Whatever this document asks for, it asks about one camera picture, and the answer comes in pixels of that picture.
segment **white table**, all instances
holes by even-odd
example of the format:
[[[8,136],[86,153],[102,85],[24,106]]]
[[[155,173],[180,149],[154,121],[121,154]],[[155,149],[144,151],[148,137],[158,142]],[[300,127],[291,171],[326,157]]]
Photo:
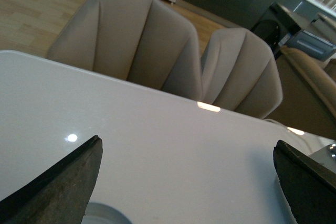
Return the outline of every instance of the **white table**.
[[[0,51],[0,200],[98,134],[91,201],[134,224],[286,223],[273,147],[286,128],[15,51]],[[76,142],[66,141],[69,134]]]

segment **floor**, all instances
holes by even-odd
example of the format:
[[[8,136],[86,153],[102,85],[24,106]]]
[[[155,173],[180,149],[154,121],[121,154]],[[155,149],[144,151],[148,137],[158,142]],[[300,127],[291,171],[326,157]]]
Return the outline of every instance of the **floor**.
[[[0,50],[11,49],[44,57],[47,49],[85,0],[0,0]],[[162,0],[196,27],[202,53],[213,31],[222,24],[190,8]]]

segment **chair backrest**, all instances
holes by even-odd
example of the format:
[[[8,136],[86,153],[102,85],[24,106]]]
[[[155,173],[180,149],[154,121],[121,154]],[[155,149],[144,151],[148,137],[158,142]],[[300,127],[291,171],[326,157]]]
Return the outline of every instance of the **chair backrest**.
[[[275,20],[264,19],[252,27],[251,31],[275,50],[280,40],[280,26]]]
[[[244,28],[215,31],[202,55],[202,101],[264,118],[282,101],[269,46]]]
[[[194,100],[202,95],[196,29],[159,0],[87,0],[46,58]]]

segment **beige sofa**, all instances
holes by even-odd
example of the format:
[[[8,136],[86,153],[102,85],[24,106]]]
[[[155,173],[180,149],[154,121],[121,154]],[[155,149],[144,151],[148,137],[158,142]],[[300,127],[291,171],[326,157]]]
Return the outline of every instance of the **beige sofa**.
[[[322,68],[304,52],[283,47],[277,66],[283,101],[269,119],[336,140],[336,61]]]

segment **sofa armrest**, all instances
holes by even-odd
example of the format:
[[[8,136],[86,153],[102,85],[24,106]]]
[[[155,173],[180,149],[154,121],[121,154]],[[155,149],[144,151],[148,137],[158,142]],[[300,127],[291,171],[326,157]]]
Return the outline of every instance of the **sofa armrest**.
[[[336,118],[336,83],[306,53],[283,47],[282,56],[299,73]]]

